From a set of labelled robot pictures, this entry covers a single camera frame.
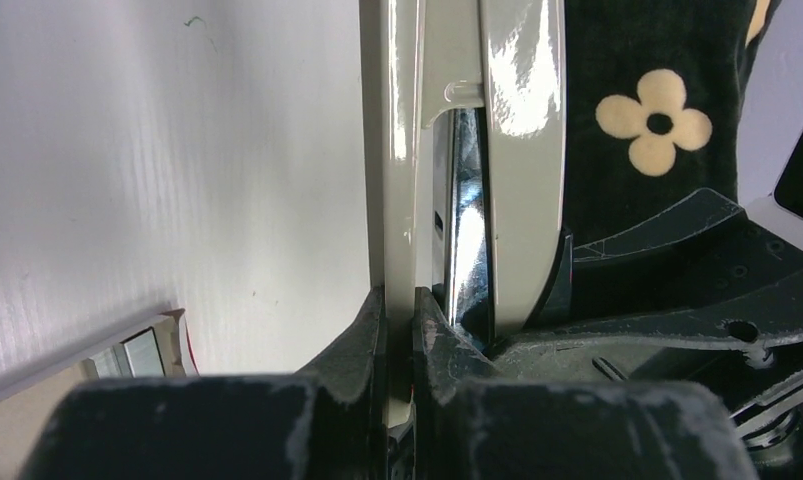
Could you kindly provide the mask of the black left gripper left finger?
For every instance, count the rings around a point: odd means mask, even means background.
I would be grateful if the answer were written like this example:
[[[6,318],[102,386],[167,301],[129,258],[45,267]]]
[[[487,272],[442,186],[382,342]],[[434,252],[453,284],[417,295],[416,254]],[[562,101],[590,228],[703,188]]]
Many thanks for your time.
[[[50,416],[24,479],[384,479],[382,288],[292,374],[105,379]]]

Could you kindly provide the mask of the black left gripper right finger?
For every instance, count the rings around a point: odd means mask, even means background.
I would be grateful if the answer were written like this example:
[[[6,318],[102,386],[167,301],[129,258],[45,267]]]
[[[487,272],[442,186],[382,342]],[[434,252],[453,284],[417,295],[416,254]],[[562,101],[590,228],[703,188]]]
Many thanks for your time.
[[[412,319],[419,479],[754,479],[728,412],[688,382],[510,379],[447,323]]]

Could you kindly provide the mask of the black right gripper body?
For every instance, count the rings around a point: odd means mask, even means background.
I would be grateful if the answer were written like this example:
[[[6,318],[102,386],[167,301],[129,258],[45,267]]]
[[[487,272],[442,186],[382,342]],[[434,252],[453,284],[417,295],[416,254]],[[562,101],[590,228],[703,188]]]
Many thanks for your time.
[[[803,251],[745,218],[657,253],[576,263],[582,322],[695,309],[739,297],[803,268]],[[643,345],[569,349],[582,381],[684,380],[722,399],[739,435],[762,449],[794,421],[803,402],[803,343],[749,351]]]

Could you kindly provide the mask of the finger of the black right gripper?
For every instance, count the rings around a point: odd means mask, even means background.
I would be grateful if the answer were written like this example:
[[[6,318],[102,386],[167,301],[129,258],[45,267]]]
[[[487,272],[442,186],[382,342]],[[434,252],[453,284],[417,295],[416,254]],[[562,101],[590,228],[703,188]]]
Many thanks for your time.
[[[577,247],[573,260],[588,264],[657,253],[705,234],[743,212],[742,206],[716,191],[698,189],[634,227]]]
[[[540,348],[643,345],[701,351],[749,351],[803,343],[803,268],[739,297],[695,309],[619,316],[512,335],[495,360]]]

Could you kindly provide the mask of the beige black stapler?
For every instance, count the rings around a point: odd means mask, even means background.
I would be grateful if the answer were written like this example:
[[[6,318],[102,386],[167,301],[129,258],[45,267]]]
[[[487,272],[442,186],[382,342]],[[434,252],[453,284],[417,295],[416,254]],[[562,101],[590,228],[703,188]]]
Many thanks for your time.
[[[565,5],[363,1],[359,29],[369,270],[397,427],[426,252],[443,318],[474,346],[568,311]]]

